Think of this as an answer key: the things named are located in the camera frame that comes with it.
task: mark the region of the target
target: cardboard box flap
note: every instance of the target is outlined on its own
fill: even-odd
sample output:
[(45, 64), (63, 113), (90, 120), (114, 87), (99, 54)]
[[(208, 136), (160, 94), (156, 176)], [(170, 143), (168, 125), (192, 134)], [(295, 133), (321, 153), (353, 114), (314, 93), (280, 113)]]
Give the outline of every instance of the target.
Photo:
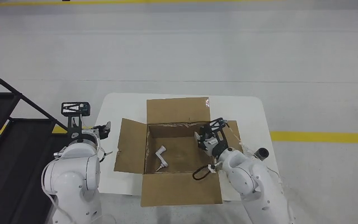
[(199, 181), (191, 172), (143, 175), (142, 207), (222, 203), (218, 174)]
[(210, 121), (208, 97), (147, 100), (148, 124)]
[(123, 118), (114, 171), (142, 174), (146, 141), (147, 125)]
[(233, 147), (234, 149), (239, 150), (240, 152), (243, 152), (242, 146), (240, 145), (239, 140), (237, 140), (237, 138), (236, 138), (236, 137), (238, 137), (240, 139), (239, 128), (237, 127), (236, 120), (229, 120), (228, 124), (229, 124), (232, 132), (227, 126), (223, 129), (223, 131), (225, 133), (229, 147)]

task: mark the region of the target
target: open cardboard box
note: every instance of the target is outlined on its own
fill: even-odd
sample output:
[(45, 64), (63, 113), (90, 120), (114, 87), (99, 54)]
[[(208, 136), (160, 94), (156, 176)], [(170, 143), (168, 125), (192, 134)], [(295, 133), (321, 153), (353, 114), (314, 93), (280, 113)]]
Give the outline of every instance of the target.
[[(148, 124), (122, 119), (114, 171), (143, 174), (142, 207), (222, 203), (218, 174), (192, 178), (198, 168), (213, 163), (194, 138), (209, 121), (208, 97), (147, 100)], [(239, 136), (236, 121), (229, 125)], [(234, 134), (227, 127), (224, 132), (229, 146), (242, 151)], [(161, 146), (169, 166), (156, 172)]]

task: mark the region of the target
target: black cable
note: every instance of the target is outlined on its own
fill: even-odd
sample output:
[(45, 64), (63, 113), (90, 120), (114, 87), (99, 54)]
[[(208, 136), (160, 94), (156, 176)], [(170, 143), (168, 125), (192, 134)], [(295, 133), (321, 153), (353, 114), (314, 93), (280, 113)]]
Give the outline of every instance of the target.
[(202, 179), (206, 178), (206, 176), (208, 176), (208, 175), (211, 173), (210, 170), (209, 170), (204, 176), (202, 176), (202, 177), (200, 177), (200, 178), (196, 178), (196, 177), (195, 177), (195, 174), (197, 174), (198, 172), (200, 172), (202, 169), (204, 169), (204, 168), (206, 168), (206, 167), (208, 167), (208, 166), (207, 166), (207, 165), (202, 166), (201, 168), (199, 168), (199, 169), (197, 169), (195, 172), (193, 172), (193, 173), (192, 173), (192, 178), (193, 178), (194, 180), (202, 180)]
[(102, 159), (100, 160), (100, 162), (102, 162), (103, 160), (105, 160), (105, 158), (106, 158), (107, 155), (108, 155), (107, 153), (104, 153)]

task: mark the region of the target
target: white plastic object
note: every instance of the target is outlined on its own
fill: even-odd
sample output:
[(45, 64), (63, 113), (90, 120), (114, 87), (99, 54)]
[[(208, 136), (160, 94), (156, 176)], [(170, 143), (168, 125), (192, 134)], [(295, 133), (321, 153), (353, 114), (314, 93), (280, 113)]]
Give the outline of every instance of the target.
[(161, 160), (161, 165), (159, 166), (159, 168), (156, 170), (156, 172), (158, 170), (160, 170), (161, 168), (164, 168), (164, 167), (168, 167), (169, 164), (163, 159), (163, 157), (161, 156), (161, 154), (163, 152), (165, 152), (167, 149), (164, 147), (164, 146), (161, 146), (158, 151), (156, 152), (156, 155), (158, 156), (158, 158)]

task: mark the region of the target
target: white table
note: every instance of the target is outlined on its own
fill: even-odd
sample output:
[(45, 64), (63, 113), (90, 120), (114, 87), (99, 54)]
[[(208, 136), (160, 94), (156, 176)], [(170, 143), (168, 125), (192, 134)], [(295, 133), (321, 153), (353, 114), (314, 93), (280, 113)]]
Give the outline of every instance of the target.
[[(117, 144), (122, 118), (138, 122), (147, 122), (147, 100), (179, 97), (202, 97), (193, 95), (162, 95), (162, 94), (108, 94), (103, 100), (96, 125), (111, 121), (111, 133), (108, 139), (101, 141), (106, 152), (113, 151), (101, 163), (101, 180), (98, 190), (101, 193), (141, 195), (142, 175), (125, 172), (114, 172), (117, 154)], [(212, 119), (224, 118), (236, 120), (243, 143), (253, 150), (267, 148), (270, 155), (265, 159), (267, 166), (278, 171), (274, 149), (263, 105), (256, 97), (244, 96), (208, 96), (210, 101), (210, 116)], [(240, 200), (239, 194), (232, 188), (226, 174), (219, 173), (220, 187), (223, 200)]]

